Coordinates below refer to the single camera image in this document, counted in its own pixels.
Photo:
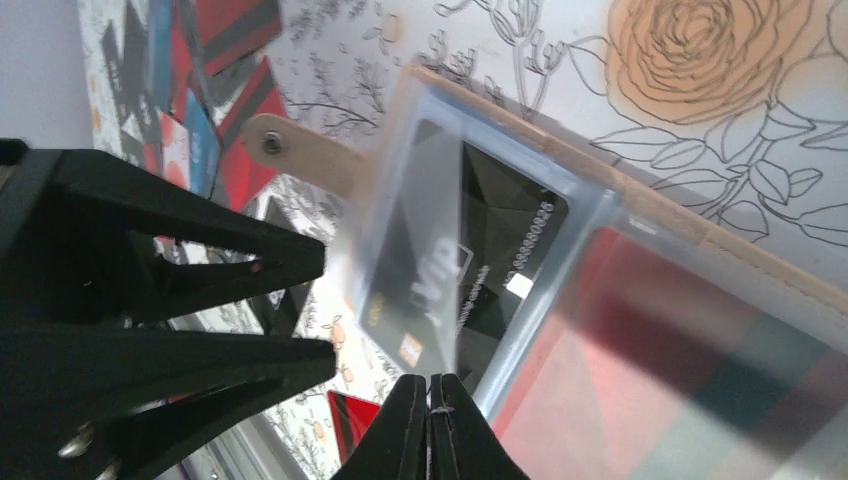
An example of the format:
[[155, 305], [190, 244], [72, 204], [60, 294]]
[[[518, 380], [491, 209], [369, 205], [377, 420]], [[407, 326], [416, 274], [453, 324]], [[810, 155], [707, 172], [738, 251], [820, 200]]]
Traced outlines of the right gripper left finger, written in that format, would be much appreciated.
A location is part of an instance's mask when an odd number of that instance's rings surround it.
[[398, 378], [365, 436], [335, 479], [425, 479], [428, 406], [423, 377]]

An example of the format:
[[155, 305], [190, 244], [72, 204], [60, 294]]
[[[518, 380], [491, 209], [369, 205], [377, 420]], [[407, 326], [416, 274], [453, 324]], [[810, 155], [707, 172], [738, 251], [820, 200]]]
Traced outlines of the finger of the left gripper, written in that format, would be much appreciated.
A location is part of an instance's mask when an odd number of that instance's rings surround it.
[[313, 238], [109, 153], [1, 143], [1, 321], [153, 324], [320, 277]]
[[152, 479], [329, 380], [324, 340], [39, 327], [1, 335], [5, 479]]

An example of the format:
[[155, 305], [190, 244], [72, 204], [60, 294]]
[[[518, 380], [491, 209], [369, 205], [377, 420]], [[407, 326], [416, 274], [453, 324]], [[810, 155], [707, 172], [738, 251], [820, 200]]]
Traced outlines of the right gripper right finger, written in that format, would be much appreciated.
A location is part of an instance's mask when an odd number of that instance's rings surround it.
[[430, 477], [527, 477], [505, 451], [458, 376], [452, 373], [430, 377]]

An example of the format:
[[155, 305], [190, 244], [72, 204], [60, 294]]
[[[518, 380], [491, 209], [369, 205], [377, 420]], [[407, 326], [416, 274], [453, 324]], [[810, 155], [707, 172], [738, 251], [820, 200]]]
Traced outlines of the beige card holder wallet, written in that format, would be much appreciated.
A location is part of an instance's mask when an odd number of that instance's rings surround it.
[[335, 297], [400, 370], [338, 478], [846, 477], [841, 289], [419, 66], [371, 155], [242, 133], [350, 200]]

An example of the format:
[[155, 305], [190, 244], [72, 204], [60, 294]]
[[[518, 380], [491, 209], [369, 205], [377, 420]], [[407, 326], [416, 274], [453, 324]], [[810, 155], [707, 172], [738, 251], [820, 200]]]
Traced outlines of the black card bottom pair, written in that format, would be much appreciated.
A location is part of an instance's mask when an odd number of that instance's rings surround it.
[[417, 125], [363, 330], [408, 373], [478, 388], [569, 213], [567, 201], [434, 122]]

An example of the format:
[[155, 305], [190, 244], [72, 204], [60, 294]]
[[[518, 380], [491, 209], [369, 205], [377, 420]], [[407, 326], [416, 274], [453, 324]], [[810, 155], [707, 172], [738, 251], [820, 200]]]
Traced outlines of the red vip card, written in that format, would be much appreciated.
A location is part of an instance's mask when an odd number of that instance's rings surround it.
[[843, 479], [847, 356], [603, 228], [494, 429], [533, 479]]

